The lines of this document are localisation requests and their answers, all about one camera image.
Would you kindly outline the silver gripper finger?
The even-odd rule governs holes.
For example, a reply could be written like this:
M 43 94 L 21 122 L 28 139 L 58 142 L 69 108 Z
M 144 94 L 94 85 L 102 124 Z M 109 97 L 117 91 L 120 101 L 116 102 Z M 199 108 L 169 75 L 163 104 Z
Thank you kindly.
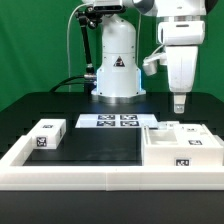
M 185 110 L 185 93 L 175 93 L 174 94 L 174 112 L 176 114 L 182 114 Z

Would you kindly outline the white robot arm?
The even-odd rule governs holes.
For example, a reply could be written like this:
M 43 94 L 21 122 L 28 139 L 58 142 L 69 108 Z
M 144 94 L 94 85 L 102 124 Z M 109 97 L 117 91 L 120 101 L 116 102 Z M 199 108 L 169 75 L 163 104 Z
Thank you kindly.
M 218 0 L 82 0 L 90 12 L 102 17 L 102 64 L 97 70 L 98 101 L 130 102 L 146 94 L 141 87 L 141 74 L 153 75 L 159 64 L 167 67 L 169 89 L 174 94 L 174 112 L 185 109 L 186 94 L 194 83 L 198 46 L 205 37 L 202 17 Z M 160 46 L 136 64 L 136 31 L 119 14 L 135 8 L 145 16 L 160 19 L 157 41 Z

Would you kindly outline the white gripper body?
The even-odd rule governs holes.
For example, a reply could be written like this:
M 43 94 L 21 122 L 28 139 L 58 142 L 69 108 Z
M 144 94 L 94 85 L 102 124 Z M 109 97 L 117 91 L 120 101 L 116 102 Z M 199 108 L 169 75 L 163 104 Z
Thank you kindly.
M 171 92 L 192 90 L 198 46 L 203 43 L 204 37 L 204 21 L 161 22 L 158 25 L 158 40 L 165 47 Z

